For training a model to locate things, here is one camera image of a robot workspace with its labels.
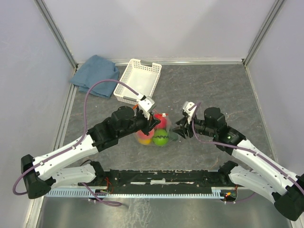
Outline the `red pomegranate toy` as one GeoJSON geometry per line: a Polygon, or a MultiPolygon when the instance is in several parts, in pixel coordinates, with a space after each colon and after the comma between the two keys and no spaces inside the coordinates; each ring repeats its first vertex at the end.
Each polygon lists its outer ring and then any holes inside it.
{"type": "Polygon", "coordinates": [[[155,126],[155,130],[157,129],[166,129],[167,128],[167,117],[166,114],[154,114],[156,119],[160,120],[160,123],[155,126]]]}

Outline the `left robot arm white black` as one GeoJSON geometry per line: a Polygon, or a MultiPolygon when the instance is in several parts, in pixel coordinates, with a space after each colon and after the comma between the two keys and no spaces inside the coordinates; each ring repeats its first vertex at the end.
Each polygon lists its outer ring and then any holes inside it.
{"type": "Polygon", "coordinates": [[[33,157],[27,154],[21,158],[21,178],[29,199],[46,195],[53,188],[72,183],[101,185],[105,172],[98,162],[69,168],[84,157],[96,154],[118,144],[118,140],[142,131],[145,135],[160,123],[153,113],[145,116],[143,110],[121,106],[112,115],[73,142],[45,155],[33,157]]]}

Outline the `clear zip top bag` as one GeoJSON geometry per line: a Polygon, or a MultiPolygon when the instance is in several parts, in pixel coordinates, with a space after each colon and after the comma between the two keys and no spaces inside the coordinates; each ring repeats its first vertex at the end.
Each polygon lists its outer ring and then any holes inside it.
{"type": "Polygon", "coordinates": [[[171,142],[177,142],[180,137],[173,131],[169,115],[160,113],[155,109],[152,113],[153,117],[160,120],[160,123],[149,132],[149,135],[145,135],[142,131],[134,133],[136,141],[141,145],[159,147],[164,147],[171,142]]]}

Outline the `dark green avocado toy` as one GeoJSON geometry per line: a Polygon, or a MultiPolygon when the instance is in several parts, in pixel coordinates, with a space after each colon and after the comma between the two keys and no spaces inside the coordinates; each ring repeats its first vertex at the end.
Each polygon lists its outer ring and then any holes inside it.
{"type": "Polygon", "coordinates": [[[175,132],[169,132],[168,136],[170,141],[176,142],[179,140],[179,135],[175,132]]]}

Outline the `green watermelon toy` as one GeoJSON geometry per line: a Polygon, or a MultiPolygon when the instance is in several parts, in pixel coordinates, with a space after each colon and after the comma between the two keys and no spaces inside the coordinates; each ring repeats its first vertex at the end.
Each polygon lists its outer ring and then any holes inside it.
{"type": "Polygon", "coordinates": [[[155,130],[152,141],[157,146],[165,146],[169,142],[168,132],[164,129],[155,130]]]}

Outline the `yellow lemon toy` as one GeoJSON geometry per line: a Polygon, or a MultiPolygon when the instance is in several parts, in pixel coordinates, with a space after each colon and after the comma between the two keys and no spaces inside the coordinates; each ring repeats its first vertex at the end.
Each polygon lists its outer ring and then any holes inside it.
{"type": "Polygon", "coordinates": [[[141,138],[139,138],[138,142],[142,145],[149,145],[149,144],[151,144],[152,140],[151,139],[141,139],[141,138]]]}

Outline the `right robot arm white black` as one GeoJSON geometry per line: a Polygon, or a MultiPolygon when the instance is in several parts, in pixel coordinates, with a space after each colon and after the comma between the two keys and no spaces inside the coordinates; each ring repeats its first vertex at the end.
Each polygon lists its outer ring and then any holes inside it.
{"type": "Polygon", "coordinates": [[[199,104],[186,102],[183,117],[173,130],[187,139],[204,135],[219,150],[242,161],[252,168],[247,171],[238,164],[226,162],[225,169],[218,173],[218,181],[228,186],[231,183],[246,187],[273,203],[285,218],[296,221],[304,212],[304,177],[279,165],[261,152],[246,136],[228,126],[225,116],[216,107],[204,111],[204,119],[196,116],[199,104]]]}

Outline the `white plastic basket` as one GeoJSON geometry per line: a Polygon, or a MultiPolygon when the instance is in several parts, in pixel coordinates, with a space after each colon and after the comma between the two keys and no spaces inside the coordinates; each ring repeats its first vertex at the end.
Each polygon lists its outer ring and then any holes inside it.
{"type": "MultiPolygon", "coordinates": [[[[120,81],[136,92],[152,96],[161,75],[162,65],[139,59],[131,59],[122,74],[120,81]]],[[[137,96],[125,86],[118,84],[114,96],[120,102],[135,105],[137,96]]]]}

